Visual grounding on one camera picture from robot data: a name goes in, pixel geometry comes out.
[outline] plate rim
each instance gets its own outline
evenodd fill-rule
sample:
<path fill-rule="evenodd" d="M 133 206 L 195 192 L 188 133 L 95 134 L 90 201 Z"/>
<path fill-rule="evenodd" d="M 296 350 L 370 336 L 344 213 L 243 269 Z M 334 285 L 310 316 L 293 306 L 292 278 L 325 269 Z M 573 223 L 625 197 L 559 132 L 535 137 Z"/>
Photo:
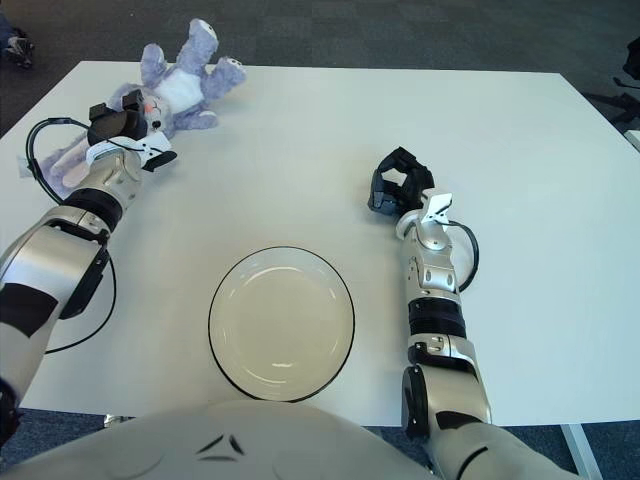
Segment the plate rim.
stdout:
<path fill-rule="evenodd" d="M 313 255 L 314 257 L 319 258 L 324 263 L 326 263 L 329 266 L 329 268 L 331 268 L 331 270 L 333 270 L 336 273 L 336 275 L 338 275 L 338 278 L 340 279 L 340 281 L 344 285 L 344 288 L 347 291 L 347 297 L 349 298 L 349 305 L 351 306 L 351 324 L 352 324 L 351 340 L 349 341 L 349 348 L 347 349 L 347 353 L 344 356 L 344 360 L 342 360 L 342 363 L 340 364 L 340 367 L 338 367 L 338 369 L 333 374 L 333 376 L 329 380 L 327 380 L 327 382 L 325 384 L 323 384 L 321 387 L 319 387 L 318 389 L 314 390 L 313 392 L 311 392 L 311 393 L 309 393 L 309 394 L 307 394 L 305 396 L 294 398 L 292 400 L 272 400 L 272 399 L 268 399 L 268 398 L 263 398 L 263 397 L 259 397 L 259 396 L 253 395 L 252 393 L 249 393 L 246 390 L 244 390 L 243 388 L 241 388 L 227 374 L 227 372 L 224 370 L 222 365 L 220 365 L 220 361 L 218 360 L 218 357 L 216 357 L 216 352 L 215 352 L 215 350 L 213 348 L 213 342 L 211 341 L 211 313 L 213 311 L 213 303 L 215 302 L 216 296 L 218 295 L 218 292 L 220 291 L 220 287 L 222 286 L 224 281 L 231 274 L 231 272 L 238 265 L 240 265 L 242 262 L 244 262 L 247 258 L 252 257 L 253 255 L 256 255 L 258 253 L 264 252 L 266 250 L 275 250 L 275 249 L 280 249 L 280 248 L 292 249 L 292 250 L 301 250 L 303 252 L 306 252 L 306 253 L 309 253 L 309 254 Z M 218 369 L 220 370 L 220 372 L 222 372 L 222 375 L 224 375 L 224 377 L 227 379 L 227 381 L 231 385 L 233 385 L 233 387 L 235 387 L 236 390 L 242 392 L 243 394 L 245 394 L 246 396 L 248 396 L 248 397 L 250 397 L 250 398 L 252 398 L 254 400 L 262 400 L 262 401 L 266 401 L 266 402 L 273 401 L 273 402 L 297 403 L 297 402 L 301 402 L 303 400 L 306 400 L 308 398 L 311 398 L 314 395 L 317 395 L 318 393 L 320 393 L 325 388 L 327 388 L 336 379 L 336 377 L 340 374 L 340 372 L 342 371 L 342 369 L 346 365 L 347 360 L 349 359 L 349 356 L 351 355 L 351 349 L 353 348 L 353 340 L 354 340 L 355 336 L 356 336 L 356 311 L 355 311 L 355 307 L 353 305 L 353 297 L 351 296 L 351 292 L 349 291 L 349 287 L 347 286 L 347 282 L 344 281 L 344 278 L 342 278 L 342 275 L 340 275 L 340 272 L 338 272 L 338 270 L 333 265 L 331 265 L 331 263 L 329 261 L 327 261 L 327 259 L 325 259 L 324 257 L 318 255 L 317 253 L 312 252 L 311 250 L 308 250 L 306 248 L 294 247 L 294 246 L 291 246 L 291 245 L 276 245 L 276 246 L 273 246 L 273 247 L 261 248 L 260 250 L 256 250 L 254 252 L 251 252 L 248 255 L 245 255 L 240 260 L 238 260 L 236 263 L 234 263 L 233 266 L 227 271 L 227 273 L 224 274 L 224 276 L 222 277 L 220 282 L 218 282 L 218 286 L 216 287 L 215 291 L 213 292 L 213 297 L 211 298 L 211 304 L 209 305 L 209 314 L 207 316 L 207 339 L 209 341 L 209 348 L 211 350 L 211 355 L 213 356 L 213 360 L 216 362 L 216 365 L 218 366 Z"/>

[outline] shoe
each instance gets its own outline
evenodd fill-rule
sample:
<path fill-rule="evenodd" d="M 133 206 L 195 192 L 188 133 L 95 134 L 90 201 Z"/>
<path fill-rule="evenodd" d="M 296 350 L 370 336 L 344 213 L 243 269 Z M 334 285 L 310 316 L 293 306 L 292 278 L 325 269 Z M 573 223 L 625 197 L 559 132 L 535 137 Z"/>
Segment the shoe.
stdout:
<path fill-rule="evenodd" d="M 33 50 L 35 46 L 25 32 L 16 28 L 16 36 L 9 39 L 9 46 L 4 53 L 7 60 L 21 68 L 29 69 L 33 66 Z"/>

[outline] gray carpet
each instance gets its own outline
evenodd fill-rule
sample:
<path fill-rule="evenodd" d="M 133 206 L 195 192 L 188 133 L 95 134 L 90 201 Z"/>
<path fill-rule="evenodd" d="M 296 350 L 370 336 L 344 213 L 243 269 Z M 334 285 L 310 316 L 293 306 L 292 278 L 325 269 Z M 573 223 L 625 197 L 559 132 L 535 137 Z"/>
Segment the gray carpet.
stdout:
<path fill-rule="evenodd" d="M 135 61 L 154 41 L 174 58 L 195 16 L 213 24 L 221 55 L 246 64 L 552 71 L 605 95 L 623 91 L 611 77 L 629 80 L 621 71 L 625 46 L 640 35 L 637 0 L 5 0 L 3 7 L 37 50 L 32 71 L 0 66 L 0 135 L 80 60 Z M 607 117 L 617 113 L 599 107 Z M 93 432 L 102 419 L 28 411 L 23 423 L 2 451 L 5 467 Z M 424 461 L 399 429 L 371 428 Z M 511 431 L 574 468 L 559 427 Z M 585 431 L 605 479 L 640 479 L 640 422 Z"/>

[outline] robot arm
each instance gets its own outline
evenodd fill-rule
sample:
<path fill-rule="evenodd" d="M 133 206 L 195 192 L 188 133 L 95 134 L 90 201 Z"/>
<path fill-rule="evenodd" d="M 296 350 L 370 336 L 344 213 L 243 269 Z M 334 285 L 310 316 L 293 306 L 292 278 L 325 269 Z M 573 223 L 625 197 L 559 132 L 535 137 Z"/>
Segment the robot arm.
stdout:
<path fill-rule="evenodd" d="M 381 170 L 396 165 L 407 175 L 401 187 L 383 182 L 381 176 Z M 425 439 L 434 471 L 443 479 L 577 478 L 490 425 L 491 408 L 467 338 L 446 233 L 454 224 L 447 219 L 452 196 L 427 197 L 424 192 L 433 186 L 426 167 L 398 148 L 374 172 L 369 200 L 374 211 L 402 215 L 396 235 L 403 241 L 412 364 L 402 379 L 405 432 Z"/>
<path fill-rule="evenodd" d="M 144 136 L 138 94 L 123 99 L 128 111 L 91 109 L 89 174 L 0 257 L 0 445 L 18 426 L 16 408 L 56 321 L 80 314 L 98 287 L 107 243 L 136 197 L 141 170 L 175 158 L 162 133 Z"/>

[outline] stuffed animal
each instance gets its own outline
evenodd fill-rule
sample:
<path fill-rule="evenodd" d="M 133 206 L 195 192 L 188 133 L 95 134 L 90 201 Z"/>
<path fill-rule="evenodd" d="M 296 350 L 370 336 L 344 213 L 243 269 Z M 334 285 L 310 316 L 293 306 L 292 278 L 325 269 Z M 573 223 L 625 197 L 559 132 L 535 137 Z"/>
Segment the stuffed animal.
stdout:
<path fill-rule="evenodd" d="M 156 44 L 144 48 L 140 61 L 143 85 L 127 83 L 114 92 L 107 105 L 122 110 L 122 96 L 140 89 L 148 133 L 163 132 L 167 138 L 177 130 L 206 129 L 218 124 L 216 114 L 207 107 L 246 79 L 240 62 L 222 57 L 211 73 L 205 66 L 218 49 L 215 31 L 204 20 L 189 24 L 189 39 L 182 46 L 175 65 L 168 67 L 164 52 Z M 86 135 L 40 162 L 47 182 L 62 197 L 87 175 Z"/>

